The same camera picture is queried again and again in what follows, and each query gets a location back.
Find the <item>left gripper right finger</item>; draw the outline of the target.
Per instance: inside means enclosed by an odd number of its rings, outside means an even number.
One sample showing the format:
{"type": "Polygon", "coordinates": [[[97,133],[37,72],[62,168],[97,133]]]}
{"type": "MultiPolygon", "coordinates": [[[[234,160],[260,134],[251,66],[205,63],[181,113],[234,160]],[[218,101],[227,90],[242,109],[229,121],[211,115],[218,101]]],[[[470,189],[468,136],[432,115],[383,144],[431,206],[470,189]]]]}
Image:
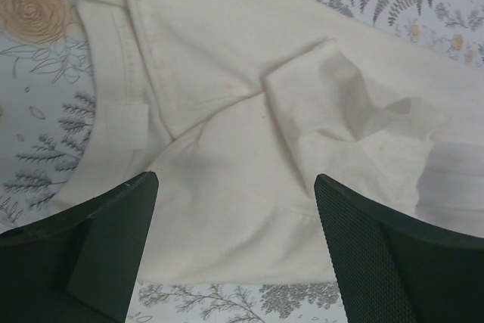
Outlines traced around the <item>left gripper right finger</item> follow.
{"type": "Polygon", "coordinates": [[[481,322],[483,239],[422,222],[327,175],[315,198],[350,322],[481,322]]]}

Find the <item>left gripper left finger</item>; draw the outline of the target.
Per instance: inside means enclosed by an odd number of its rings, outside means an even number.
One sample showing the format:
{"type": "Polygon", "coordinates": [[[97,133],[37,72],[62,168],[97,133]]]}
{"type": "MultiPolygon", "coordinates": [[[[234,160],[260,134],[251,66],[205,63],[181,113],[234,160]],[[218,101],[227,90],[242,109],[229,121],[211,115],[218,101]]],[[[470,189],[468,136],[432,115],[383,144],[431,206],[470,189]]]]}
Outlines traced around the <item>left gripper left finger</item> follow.
{"type": "Polygon", "coordinates": [[[1,235],[3,322],[124,322],[158,179],[142,174],[1,235]]]}

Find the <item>cream t shirt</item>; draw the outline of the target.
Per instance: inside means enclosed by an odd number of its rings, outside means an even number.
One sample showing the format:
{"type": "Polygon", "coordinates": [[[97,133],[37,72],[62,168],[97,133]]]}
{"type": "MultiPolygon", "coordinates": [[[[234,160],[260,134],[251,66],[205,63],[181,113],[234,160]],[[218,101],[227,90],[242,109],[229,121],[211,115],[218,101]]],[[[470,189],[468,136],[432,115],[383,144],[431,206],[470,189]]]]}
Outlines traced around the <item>cream t shirt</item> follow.
{"type": "Polygon", "coordinates": [[[56,211],[159,180],[139,275],[332,281],[325,174],[483,234],[483,71],[311,0],[78,0],[95,124],[56,211]]]}

